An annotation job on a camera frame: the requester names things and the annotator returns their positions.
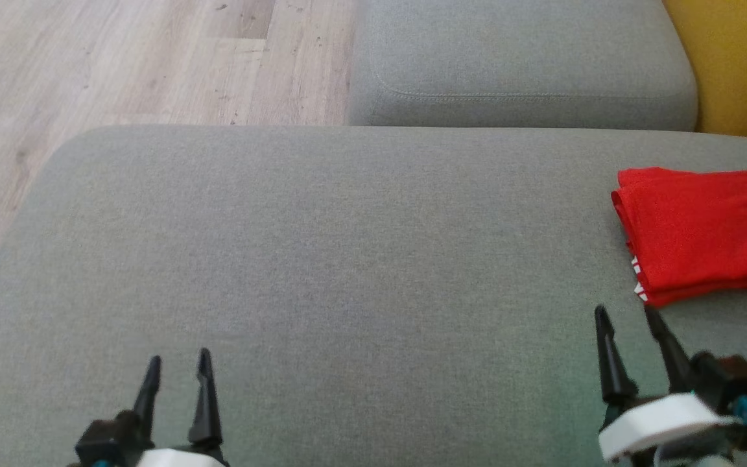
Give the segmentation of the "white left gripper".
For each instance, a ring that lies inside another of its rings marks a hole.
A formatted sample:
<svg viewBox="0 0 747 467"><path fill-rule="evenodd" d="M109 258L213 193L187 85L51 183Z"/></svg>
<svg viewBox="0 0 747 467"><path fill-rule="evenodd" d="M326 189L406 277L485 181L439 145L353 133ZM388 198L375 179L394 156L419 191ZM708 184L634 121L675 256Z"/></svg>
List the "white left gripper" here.
<svg viewBox="0 0 747 467"><path fill-rule="evenodd" d="M137 390L132 410L143 424L153 423L154 405L160 389L161 369L162 358L160 355L154 355L149 359L142 384ZM223 439L219 399L213 363L211 363L211 352L208 348L200 349L196 369L198 369L196 378L199 388L195 417L189 428L191 444L145 450L137 461L137 467L230 466L220 450Z"/></svg>

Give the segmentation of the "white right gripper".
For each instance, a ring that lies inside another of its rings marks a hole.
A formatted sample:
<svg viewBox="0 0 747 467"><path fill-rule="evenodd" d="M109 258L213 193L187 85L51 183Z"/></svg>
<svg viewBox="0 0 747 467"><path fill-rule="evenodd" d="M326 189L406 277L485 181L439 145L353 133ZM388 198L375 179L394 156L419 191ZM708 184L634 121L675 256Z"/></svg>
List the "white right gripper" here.
<svg viewBox="0 0 747 467"><path fill-rule="evenodd" d="M720 416L692 393L693 375L687 352L658 310L644 307L647 325L658 344L670 393L627 410L599 434L606 464L632 466L732 466L734 446L729 429L735 417ZM602 401L623 406L637 394L615 343L605 305L594 310Z"/></svg>

